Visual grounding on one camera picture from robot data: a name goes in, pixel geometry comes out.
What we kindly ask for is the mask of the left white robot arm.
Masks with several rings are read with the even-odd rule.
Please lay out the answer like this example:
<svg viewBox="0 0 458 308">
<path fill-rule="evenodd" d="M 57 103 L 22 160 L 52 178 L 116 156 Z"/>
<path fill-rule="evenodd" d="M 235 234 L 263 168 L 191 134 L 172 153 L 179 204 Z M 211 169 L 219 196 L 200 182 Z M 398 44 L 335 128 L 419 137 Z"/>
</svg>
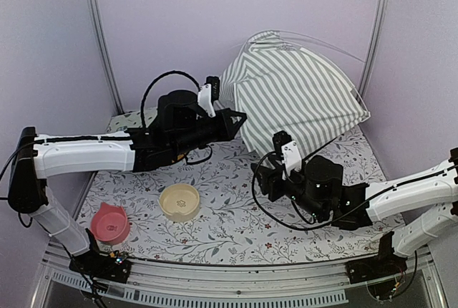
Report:
<svg viewBox="0 0 458 308">
<path fill-rule="evenodd" d="M 159 99 L 151 123 L 142 120 L 139 127 L 109 134 L 54 137 L 24 128 L 6 162 L 11 169 L 9 206 L 29 215 L 91 275 L 101 274 L 107 265 L 95 237 L 47 191 L 47 179 L 100 170 L 156 170 L 197 148 L 234 139 L 247 115 L 230 108 L 215 110 L 213 102 L 204 92 L 176 90 Z"/>
</svg>

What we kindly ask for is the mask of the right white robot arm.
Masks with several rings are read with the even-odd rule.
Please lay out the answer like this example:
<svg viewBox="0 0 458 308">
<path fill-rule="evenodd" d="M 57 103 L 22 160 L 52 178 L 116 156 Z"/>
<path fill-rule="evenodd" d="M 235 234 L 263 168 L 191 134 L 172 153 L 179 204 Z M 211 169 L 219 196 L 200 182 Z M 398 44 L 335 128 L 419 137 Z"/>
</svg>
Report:
<svg viewBox="0 0 458 308">
<path fill-rule="evenodd" d="M 457 157 L 429 170 L 380 183 L 346 186 L 344 169 L 321 155 L 296 158 L 292 163 L 287 148 L 282 155 L 264 155 L 273 167 L 261 161 L 252 164 L 251 187 L 259 188 L 270 201 L 286 197 L 302 208 L 315 222 L 306 227 L 314 231 L 327 226 L 355 231 L 389 216 L 424 206 L 430 209 L 410 224 L 384 235 L 378 255 L 370 261 L 375 276 L 386 276 L 398 259 L 411 256 L 419 247 L 457 225 Z"/>
</svg>

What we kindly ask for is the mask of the cream pet bowl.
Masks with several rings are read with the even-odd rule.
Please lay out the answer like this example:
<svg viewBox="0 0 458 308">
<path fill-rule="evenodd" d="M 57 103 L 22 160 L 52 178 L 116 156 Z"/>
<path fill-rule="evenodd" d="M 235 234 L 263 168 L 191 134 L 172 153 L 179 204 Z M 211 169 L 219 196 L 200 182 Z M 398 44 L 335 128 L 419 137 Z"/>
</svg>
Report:
<svg viewBox="0 0 458 308">
<path fill-rule="evenodd" d="M 158 203 L 168 220 L 184 223 L 192 220 L 200 211 L 200 194 L 193 186 L 178 183 L 168 186 L 160 194 Z"/>
</svg>

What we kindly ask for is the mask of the red cat-ear pet bowl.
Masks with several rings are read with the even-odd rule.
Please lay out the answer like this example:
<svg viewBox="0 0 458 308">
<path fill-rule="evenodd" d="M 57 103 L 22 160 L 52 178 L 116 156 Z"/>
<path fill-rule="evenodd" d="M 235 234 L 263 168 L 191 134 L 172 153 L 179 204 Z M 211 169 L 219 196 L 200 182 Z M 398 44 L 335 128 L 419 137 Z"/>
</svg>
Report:
<svg viewBox="0 0 458 308">
<path fill-rule="evenodd" d="M 121 244 L 130 233 L 130 222 L 123 207 L 101 202 L 90 223 L 90 231 L 104 244 Z"/>
</svg>

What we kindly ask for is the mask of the green patterned cushion mat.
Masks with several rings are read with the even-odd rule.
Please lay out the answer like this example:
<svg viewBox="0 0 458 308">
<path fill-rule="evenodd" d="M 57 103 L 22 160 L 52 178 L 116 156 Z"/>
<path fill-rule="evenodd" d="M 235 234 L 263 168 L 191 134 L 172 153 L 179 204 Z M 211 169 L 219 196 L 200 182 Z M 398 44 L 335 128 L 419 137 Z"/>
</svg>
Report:
<svg viewBox="0 0 458 308">
<path fill-rule="evenodd" d="M 157 108 L 151 107 L 146 108 L 144 111 L 145 124 L 149 126 L 150 123 L 157 116 Z M 115 133 L 118 131 L 124 131 L 128 128 L 138 128 L 142 126 L 141 112 L 132 111 L 122 115 L 117 115 L 111 118 L 106 131 L 108 133 Z"/>
</svg>

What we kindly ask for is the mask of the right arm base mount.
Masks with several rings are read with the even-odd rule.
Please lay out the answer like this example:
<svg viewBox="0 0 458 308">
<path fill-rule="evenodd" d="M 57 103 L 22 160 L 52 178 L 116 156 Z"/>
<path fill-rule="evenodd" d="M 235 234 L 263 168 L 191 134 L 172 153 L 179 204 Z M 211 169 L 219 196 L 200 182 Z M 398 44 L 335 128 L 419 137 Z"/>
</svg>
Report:
<svg viewBox="0 0 458 308">
<path fill-rule="evenodd" d="M 406 257 L 394 254 L 378 254 L 363 259 L 347 261 L 346 274 L 351 284 L 400 274 L 407 270 Z"/>
</svg>

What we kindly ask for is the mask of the front aluminium rail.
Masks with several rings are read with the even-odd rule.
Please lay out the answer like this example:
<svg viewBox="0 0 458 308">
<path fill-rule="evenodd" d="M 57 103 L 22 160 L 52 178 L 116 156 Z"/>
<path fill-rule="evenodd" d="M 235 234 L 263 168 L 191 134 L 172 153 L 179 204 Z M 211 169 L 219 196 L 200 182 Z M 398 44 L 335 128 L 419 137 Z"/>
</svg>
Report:
<svg viewBox="0 0 458 308">
<path fill-rule="evenodd" d="M 393 276 L 351 283 L 346 261 L 211 266 L 132 261 L 126 283 L 90 280 L 69 269 L 50 243 L 39 266 L 33 307 L 450 307 L 427 247 L 407 262 L 399 293 L 381 299 Z"/>
</svg>

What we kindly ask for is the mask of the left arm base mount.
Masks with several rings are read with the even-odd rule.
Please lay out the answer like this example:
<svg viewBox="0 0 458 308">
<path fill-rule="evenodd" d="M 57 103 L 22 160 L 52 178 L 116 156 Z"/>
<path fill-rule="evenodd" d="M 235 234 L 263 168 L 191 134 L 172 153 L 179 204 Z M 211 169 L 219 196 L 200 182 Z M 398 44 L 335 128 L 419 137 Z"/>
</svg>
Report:
<svg viewBox="0 0 458 308">
<path fill-rule="evenodd" d="M 117 257 L 89 250 L 79 256 L 72 254 L 69 268 L 96 279 L 126 284 L 132 269 L 132 262 L 118 261 Z"/>
</svg>

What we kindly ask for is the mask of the left aluminium frame post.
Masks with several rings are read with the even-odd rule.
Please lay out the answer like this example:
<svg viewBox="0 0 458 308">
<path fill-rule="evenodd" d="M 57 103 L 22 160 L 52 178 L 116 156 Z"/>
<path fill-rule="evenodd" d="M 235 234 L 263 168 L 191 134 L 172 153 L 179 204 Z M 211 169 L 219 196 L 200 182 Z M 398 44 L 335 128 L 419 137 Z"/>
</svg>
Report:
<svg viewBox="0 0 458 308">
<path fill-rule="evenodd" d="M 112 98 L 114 109 L 118 115 L 125 112 L 122 104 L 121 94 L 116 83 L 115 74 L 112 68 L 109 50 L 104 35 L 102 24 L 102 15 L 99 9 L 98 0 L 87 0 L 89 7 L 89 14 L 91 16 L 94 35 L 99 50 L 99 55 L 102 61 L 102 69 L 106 78 L 109 94 Z"/>
</svg>

